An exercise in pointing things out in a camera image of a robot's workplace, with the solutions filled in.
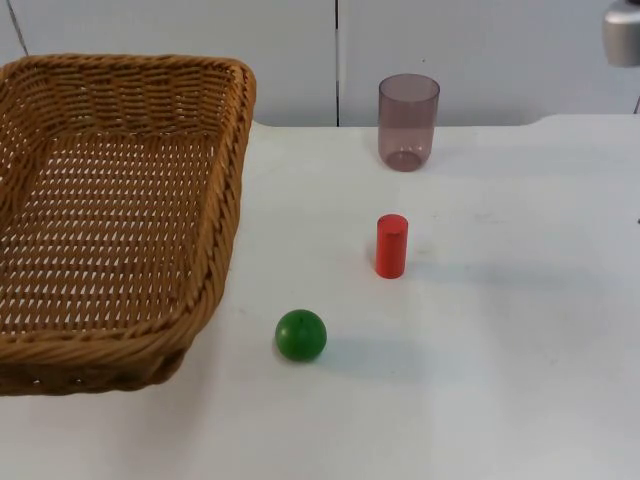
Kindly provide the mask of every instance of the white table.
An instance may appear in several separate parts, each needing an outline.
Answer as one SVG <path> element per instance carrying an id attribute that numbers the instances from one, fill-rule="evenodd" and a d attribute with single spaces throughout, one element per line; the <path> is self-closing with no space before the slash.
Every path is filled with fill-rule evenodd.
<path id="1" fill-rule="evenodd" d="M 640 476 L 640 120 L 442 128 L 402 174 L 375 129 L 255 125 L 225 298 L 166 385 L 0 399 L 2 478 Z M 410 221 L 408 269 L 370 264 Z M 309 308 L 313 364 L 273 352 Z"/>

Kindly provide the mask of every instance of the wicker basket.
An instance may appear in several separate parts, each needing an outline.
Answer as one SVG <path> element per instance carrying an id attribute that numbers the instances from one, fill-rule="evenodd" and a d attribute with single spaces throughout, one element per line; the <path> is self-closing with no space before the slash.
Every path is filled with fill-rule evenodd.
<path id="1" fill-rule="evenodd" d="M 242 63 L 0 70 L 0 394 L 167 380 L 222 296 L 255 81 Z"/>

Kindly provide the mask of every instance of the purple plastic cup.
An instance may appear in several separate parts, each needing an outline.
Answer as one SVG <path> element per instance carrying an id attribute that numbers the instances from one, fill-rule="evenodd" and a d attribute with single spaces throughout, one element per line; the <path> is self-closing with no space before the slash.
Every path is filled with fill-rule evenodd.
<path id="1" fill-rule="evenodd" d="M 403 73 L 380 82 L 378 152 L 390 168 L 412 172 L 431 154 L 440 85 Z"/>

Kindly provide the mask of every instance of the white wall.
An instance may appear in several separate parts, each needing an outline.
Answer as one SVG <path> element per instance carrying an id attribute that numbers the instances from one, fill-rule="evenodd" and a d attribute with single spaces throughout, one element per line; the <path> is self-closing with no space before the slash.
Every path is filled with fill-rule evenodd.
<path id="1" fill-rule="evenodd" d="M 17 60 L 22 55 L 22 48 L 13 29 L 7 4 L 0 1 L 0 65 Z"/>
<path id="2" fill-rule="evenodd" d="M 236 57 L 258 79 L 257 120 L 335 125 L 333 0 L 12 1 L 31 54 Z"/>
<path id="3" fill-rule="evenodd" d="M 640 69 L 601 45 L 609 0 L 340 0 L 342 125 L 376 122 L 399 72 L 442 85 L 439 123 L 519 124 L 551 113 L 627 113 Z"/>

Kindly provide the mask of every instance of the cup base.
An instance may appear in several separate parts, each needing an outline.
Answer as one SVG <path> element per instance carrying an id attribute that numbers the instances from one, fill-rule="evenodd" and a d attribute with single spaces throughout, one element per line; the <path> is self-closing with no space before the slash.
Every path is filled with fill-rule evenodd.
<path id="1" fill-rule="evenodd" d="M 384 159 L 384 163 L 389 168 L 398 172 L 413 172 L 422 167 L 425 162 L 425 159 L 412 152 L 393 152 Z"/>

